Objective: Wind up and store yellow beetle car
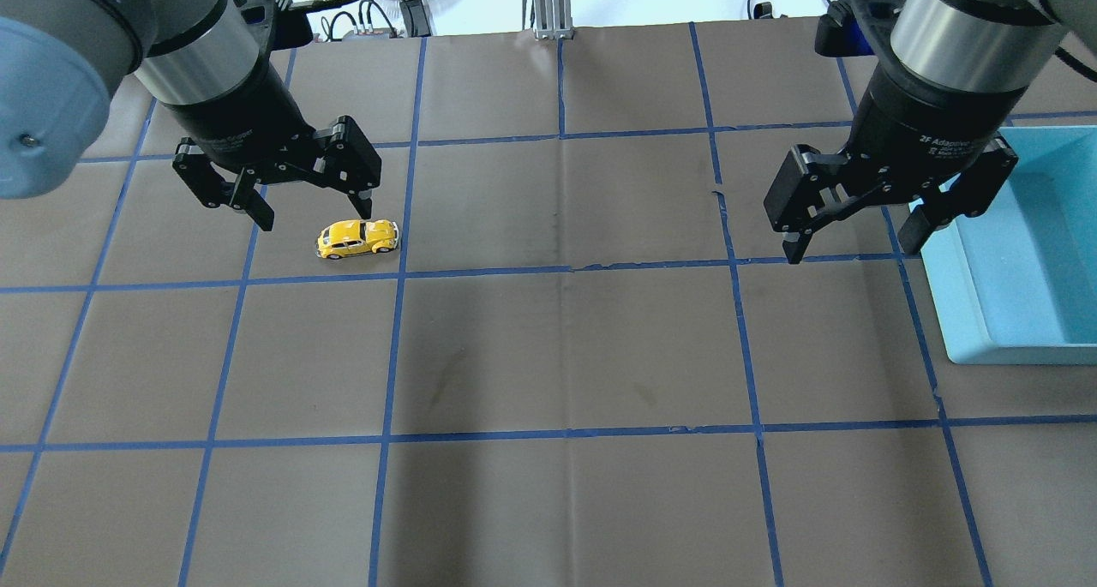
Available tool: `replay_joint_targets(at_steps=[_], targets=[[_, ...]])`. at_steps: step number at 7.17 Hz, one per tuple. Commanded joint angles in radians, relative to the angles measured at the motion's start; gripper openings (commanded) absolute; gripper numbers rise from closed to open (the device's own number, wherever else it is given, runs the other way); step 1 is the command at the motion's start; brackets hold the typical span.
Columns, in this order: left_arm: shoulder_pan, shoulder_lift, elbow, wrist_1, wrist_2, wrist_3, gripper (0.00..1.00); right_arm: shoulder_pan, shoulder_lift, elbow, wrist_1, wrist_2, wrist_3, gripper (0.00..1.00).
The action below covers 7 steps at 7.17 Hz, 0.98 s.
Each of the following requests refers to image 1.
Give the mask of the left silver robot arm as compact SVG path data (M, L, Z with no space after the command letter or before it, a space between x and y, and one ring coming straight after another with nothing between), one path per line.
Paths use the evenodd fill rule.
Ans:
M185 131L173 169L203 205L263 232L262 184L306 182L372 212L381 158L354 118L305 121L272 50L312 39L309 13L341 0L1 0L3 197L55 191L108 123L127 75Z

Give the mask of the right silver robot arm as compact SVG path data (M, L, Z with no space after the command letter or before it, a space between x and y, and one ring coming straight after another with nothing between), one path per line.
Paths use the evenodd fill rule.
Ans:
M1067 33L1094 48L1094 0L832 3L815 50L877 64L842 149L798 143L765 194L787 262L870 206L915 204L898 232L911 255L955 217L983 215L1019 161L998 129Z

